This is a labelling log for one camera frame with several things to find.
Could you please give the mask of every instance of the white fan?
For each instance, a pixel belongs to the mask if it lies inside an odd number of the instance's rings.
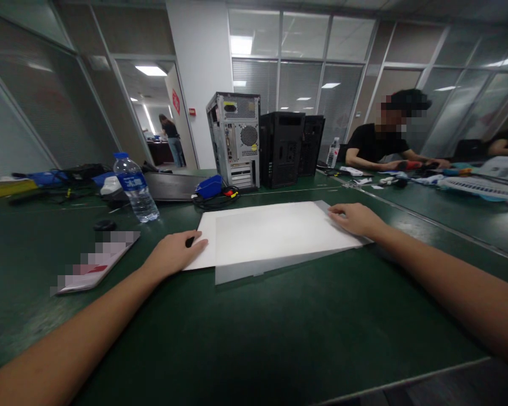
[[[473,193],[489,201],[508,200],[508,185],[484,178],[453,176],[438,182],[441,187]]]

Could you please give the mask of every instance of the silver computer case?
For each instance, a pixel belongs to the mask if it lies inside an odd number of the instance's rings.
[[[260,96],[217,92],[207,105],[216,168],[227,186],[260,187]]]

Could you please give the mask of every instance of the blue bottle label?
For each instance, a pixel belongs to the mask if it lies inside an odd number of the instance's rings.
[[[120,186],[128,192],[147,187],[147,183],[145,182],[145,178],[142,173],[119,174],[117,175],[117,178],[119,179]]]

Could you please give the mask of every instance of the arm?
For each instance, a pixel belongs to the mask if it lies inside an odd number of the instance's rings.
[[[346,151],[346,165],[355,167],[358,169],[370,169],[375,171],[386,171],[397,169],[397,165],[400,161],[388,162],[387,164],[378,164],[376,162],[370,162],[359,158],[357,156],[359,148],[348,148]]]
[[[433,163],[433,162],[436,162],[437,164],[439,164],[439,167],[441,169],[443,169],[443,168],[449,168],[452,165],[450,163],[450,161],[447,161],[447,160],[427,158],[427,157],[424,157],[422,155],[418,155],[414,151],[412,151],[411,149],[407,149],[406,151],[401,152],[401,155],[402,155],[403,158],[406,158],[409,161],[425,162],[428,165]]]
[[[508,360],[508,283],[388,226],[361,204],[329,210],[345,230],[365,235],[389,252],[439,304]]]
[[[508,155],[508,140],[500,139],[496,140],[493,144],[489,146],[487,150],[487,155],[498,156],[498,155]]]
[[[152,291],[207,246],[186,247],[200,235],[168,235],[140,269],[2,367],[0,405],[69,404]]]

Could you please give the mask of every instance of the hand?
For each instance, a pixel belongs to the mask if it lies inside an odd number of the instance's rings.
[[[335,223],[355,235],[373,239],[377,233],[389,228],[380,217],[361,203],[337,204],[328,210],[329,217]]]
[[[439,164],[439,169],[448,169],[452,166],[450,161],[447,160],[439,160],[439,159],[429,159],[425,162],[426,165],[429,164]]]
[[[145,260],[141,269],[161,281],[186,268],[209,244],[208,240],[202,240],[187,248],[186,240],[192,237],[198,239],[201,235],[202,232],[196,230],[166,235]]]
[[[398,165],[401,163],[402,161],[392,161],[392,162],[388,162],[387,164],[382,164],[380,169],[381,171],[387,171],[387,170],[397,170],[397,167]]]

